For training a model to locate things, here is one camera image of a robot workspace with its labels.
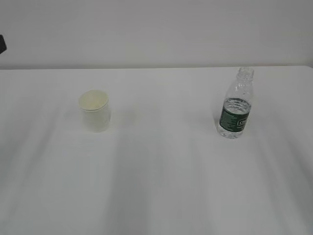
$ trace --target plastic water bottle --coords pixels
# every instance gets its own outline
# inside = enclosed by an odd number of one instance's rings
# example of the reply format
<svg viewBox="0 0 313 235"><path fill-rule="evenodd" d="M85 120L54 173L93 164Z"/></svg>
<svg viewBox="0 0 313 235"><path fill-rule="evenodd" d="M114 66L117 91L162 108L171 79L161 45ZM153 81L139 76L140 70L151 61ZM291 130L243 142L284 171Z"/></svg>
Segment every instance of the plastic water bottle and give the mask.
<svg viewBox="0 0 313 235"><path fill-rule="evenodd" d="M224 137L235 139L241 136L248 119L253 97L254 70L239 69L237 80L229 87L217 131Z"/></svg>

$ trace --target white cup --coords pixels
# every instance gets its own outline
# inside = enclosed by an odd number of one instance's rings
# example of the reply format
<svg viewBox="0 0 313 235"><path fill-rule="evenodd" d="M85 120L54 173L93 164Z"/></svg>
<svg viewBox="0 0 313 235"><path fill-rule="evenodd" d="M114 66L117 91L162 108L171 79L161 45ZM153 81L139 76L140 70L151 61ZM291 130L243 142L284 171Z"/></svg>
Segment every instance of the white cup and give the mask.
<svg viewBox="0 0 313 235"><path fill-rule="evenodd" d="M99 90L91 90L79 97L79 106L83 110L84 123L93 132L102 132L110 125L111 111L108 95Z"/></svg>

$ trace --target white table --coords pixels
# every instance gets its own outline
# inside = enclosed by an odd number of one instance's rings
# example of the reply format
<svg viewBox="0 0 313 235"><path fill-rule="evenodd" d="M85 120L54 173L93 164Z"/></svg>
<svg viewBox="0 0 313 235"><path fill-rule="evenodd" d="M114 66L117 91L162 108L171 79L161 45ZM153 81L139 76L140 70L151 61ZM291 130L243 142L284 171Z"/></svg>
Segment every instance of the white table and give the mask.
<svg viewBox="0 0 313 235"><path fill-rule="evenodd" d="M237 70L0 70L0 234L312 235L313 69L256 67L228 140ZM103 133L81 124L92 88Z"/></svg>

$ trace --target bottle label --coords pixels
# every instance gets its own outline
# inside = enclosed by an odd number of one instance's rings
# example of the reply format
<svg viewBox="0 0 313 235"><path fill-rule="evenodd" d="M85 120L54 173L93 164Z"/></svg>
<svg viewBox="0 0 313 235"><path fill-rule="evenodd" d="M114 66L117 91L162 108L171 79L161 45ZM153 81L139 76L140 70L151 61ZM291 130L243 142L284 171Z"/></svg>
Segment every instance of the bottle label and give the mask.
<svg viewBox="0 0 313 235"><path fill-rule="evenodd" d="M249 113L233 114L227 111L226 108L223 106L222 115L220 118L220 125L222 128L230 132L241 132L245 128L248 116Z"/></svg>

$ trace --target cup rim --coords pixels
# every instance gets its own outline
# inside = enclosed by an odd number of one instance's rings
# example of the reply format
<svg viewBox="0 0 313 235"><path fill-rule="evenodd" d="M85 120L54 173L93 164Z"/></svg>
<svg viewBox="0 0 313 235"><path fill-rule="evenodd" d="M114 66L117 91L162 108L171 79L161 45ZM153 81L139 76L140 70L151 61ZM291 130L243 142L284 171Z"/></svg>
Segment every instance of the cup rim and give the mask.
<svg viewBox="0 0 313 235"><path fill-rule="evenodd" d="M106 95L106 97L107 97L106 102L105 102L101 107L99 107L99 108L97 108L97 109L84 109L84 108L81 106L80 99L82 98L83 95L85 95L87 92L90 92L90 91L97 91L97 92L102 92L102 93L104 93L104 94ZM108 96L108 94L107 94L106 92L104 92L104 91L101 91L101 90L94 90L94 89L91 89L91 90L88 90L88 91L82 93L81 96L80 96L79 99L78 99L78 105L79 105L79 107L80 107L83 111L86 111L86 112L97 112L97 111L100 111L101 109L104 109L104 108L108 105L108 103L109 103L109 96Z"/></svg>

